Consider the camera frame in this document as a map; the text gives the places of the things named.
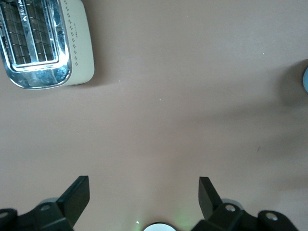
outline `toaster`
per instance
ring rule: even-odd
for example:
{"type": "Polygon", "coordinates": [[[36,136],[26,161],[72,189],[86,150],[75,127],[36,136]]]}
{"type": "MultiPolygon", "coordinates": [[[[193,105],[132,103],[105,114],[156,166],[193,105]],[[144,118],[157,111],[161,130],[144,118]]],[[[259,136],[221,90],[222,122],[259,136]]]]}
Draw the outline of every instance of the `toaster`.
{"type": "Polygon", "coordinates": [[[94,75],[81,0],[0,0],[0,36],[4,68],[21,88],[81,84],[94,75]]]}

